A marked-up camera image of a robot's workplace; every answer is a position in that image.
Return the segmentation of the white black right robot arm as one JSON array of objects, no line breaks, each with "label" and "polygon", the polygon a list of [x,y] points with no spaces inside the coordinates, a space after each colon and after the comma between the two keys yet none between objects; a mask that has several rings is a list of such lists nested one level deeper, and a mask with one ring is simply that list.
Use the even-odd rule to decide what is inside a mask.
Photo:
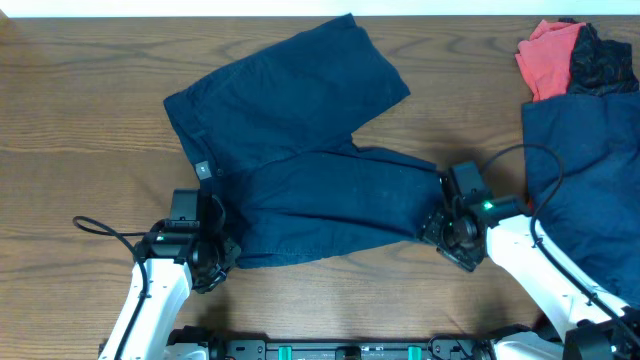
[{"label": "white black right robot arm", "polygon": [[417,239],[472,272],[484,260],[509,273],[536,303],[551,334],[515,327],[472,348],[474,359],[636,359],[639,311],[592,280],[537,227],[518,198],[460,198],[428,213]]}]

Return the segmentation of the navy blue shorts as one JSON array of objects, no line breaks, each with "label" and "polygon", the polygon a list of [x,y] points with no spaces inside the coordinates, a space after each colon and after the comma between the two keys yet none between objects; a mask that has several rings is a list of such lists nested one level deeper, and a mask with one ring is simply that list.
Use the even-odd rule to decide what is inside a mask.
[{"label": "navy blue shorts", "polygon": [[299,264],[412,239],[442,201],[436,167],[353,133],[409,95],[351,15],[223,66],[164,107],[237,264]]}]

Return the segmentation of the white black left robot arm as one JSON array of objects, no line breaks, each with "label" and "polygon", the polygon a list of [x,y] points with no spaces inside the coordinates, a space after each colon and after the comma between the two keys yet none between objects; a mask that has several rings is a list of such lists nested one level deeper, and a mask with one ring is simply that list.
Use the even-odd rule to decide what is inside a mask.
[{"label": "white black left robot arm", "polygon": [[223,283],[241,249],[220,224],[161,220],[133,247],[129,292],[100,359],[216,359],[224,355],[210,331],[176,329],[189,296]]}]

